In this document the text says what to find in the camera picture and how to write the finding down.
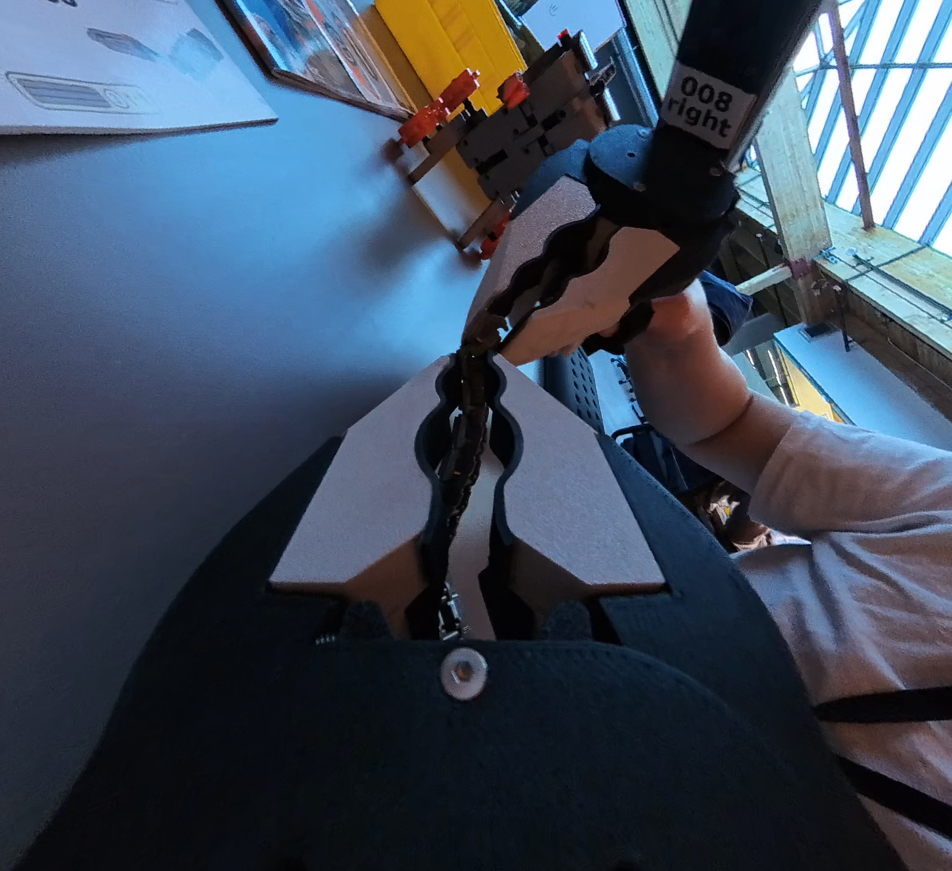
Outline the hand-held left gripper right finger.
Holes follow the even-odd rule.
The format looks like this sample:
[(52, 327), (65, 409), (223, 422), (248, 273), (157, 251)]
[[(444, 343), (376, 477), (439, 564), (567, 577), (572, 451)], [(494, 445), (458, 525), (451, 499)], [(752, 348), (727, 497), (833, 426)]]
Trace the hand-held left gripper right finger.
[(656, 594), (665, 579), (591, 425), (500, 355), (484, 602), (496, 639), (532, 639), (561, 603)]

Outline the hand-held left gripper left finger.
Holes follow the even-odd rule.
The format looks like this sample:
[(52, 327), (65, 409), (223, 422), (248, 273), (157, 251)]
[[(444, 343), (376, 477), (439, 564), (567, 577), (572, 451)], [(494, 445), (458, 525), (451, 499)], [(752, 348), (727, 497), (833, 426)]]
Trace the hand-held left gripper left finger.
[(446, 501), (458, 361), (438, 358), (347, 430), (269, 577), (275, 591), (376, 603), (399, 637), (461, 638)]

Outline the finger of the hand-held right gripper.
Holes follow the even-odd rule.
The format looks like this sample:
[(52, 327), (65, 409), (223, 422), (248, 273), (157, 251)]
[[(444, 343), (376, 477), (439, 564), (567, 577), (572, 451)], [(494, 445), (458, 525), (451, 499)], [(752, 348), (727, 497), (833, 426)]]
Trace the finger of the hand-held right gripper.
[(512, 365), (576, 350), (589, 336), (616, 326), (630, 307), (632, 294), (673, 259), (679, 246), (660, 232), (634, 227), (617, 230), (605, 259), (572, 277), (557, 300), (532, 311), (502, 344)]
[(463, 333), (473, 320), (493, 314), (506, 317), (508, 335), (512, 336), (540, 306), (545, 294), (544, 277), (558, 269), (553, 260), (545, 258), (551, 238), (558, 230), (586, 220), (596, 210), (589, 187), (563, 175), (510, 220), (485, 268)]

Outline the grey orange toy robot model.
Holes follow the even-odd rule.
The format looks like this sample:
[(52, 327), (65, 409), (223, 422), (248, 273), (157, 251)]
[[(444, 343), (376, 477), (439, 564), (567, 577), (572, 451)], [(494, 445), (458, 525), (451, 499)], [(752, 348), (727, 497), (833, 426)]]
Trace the grey orange toy robot model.
[(528, 68), (506, 77), (492, 114), (475, 107), (480, 73), (466, 68), (399, 128), (402, 147), (426, 151), (409, 172), (411, 184), (450, 151), (476, 173), (489, 204), (454, 238), (460, 250), (492, 258), (517, 198), (544, 159), (620, 123), (609, 90), (614, 75), (613, 64), (598, 64), (583, 31), (565, 30)]

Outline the grey desk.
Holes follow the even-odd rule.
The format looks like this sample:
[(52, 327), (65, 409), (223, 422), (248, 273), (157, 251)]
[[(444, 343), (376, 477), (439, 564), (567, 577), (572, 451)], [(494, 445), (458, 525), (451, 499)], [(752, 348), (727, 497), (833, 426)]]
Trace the grey desk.
[(2, 869), (192, 572), (456, 349), (482, 275), (397, 122), (271, 80), (186, 1), (274, 124), (2, 143)]

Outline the person's right hand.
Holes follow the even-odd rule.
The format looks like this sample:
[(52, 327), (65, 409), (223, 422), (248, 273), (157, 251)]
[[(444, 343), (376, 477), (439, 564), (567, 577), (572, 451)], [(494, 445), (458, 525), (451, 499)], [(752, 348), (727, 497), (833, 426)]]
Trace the person's right hand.
[(634, 330), (618, 323), (601, 336), (624, 342), (626, 347), (675, 352), (716, 344), (708, 299), (700, 279), (683, 291), (652, 300), (646, 319), (637, 318)]

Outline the black perforated chair back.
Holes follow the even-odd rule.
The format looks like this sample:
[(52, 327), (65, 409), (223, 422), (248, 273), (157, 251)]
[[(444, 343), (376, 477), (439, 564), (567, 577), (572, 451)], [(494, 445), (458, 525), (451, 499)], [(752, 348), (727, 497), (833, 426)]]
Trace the black perforated chair back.
[(545, 356), (541, 360), (541, 387), (596, 432), (604, 434), (596, 378), (582, 348), (570, 355)]

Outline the yellow plastic bin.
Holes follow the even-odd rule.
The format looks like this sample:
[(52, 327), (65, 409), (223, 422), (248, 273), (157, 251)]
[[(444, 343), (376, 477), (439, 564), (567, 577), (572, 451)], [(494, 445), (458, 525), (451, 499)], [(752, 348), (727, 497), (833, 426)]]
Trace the yellow plastic bin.
[(478, 73), (475, 109), (502, 107), (499, 86), (527, 68), (494, 0), (375, 0), (374, 7), (432, 98), (463, 70)]

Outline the person's pale shirt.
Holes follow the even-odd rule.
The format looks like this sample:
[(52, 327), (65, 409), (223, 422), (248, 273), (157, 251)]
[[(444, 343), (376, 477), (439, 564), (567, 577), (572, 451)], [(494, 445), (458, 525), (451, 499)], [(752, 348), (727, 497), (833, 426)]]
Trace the person's pale shirt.
[(801, 413), (761, 474), (752, 514), (810, 543), (734, 560), (811, 706), (950, 686), (949, 452)]

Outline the flat blue printed box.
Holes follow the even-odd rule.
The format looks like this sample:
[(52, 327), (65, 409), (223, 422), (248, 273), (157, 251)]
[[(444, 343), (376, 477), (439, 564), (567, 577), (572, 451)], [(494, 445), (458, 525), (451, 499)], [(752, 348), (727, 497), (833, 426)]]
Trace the flat blue printed box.
[(412, 105), (351, 0), (222, 0), (277, 80), (400, 122)]

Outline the open instruction booklet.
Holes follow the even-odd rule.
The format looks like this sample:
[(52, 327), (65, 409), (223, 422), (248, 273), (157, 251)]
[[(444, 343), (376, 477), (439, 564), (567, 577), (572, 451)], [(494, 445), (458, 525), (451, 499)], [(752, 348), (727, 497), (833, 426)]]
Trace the open instruction booklet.
[(1, 0), (4, 136), (276, 120), (184, 0)]

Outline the wooden post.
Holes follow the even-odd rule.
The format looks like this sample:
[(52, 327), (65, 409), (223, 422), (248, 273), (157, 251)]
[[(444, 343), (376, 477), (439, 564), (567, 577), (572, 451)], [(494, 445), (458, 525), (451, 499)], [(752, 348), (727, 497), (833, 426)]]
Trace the wooden post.
[[(621, 0), (657, 92), (666, 89), (690, 0)], [(755, 139), (774, 229), (790, 260), (816, 258), (831, 245), (826, 204), (806, 118), (785, 53), (784, 69)]]

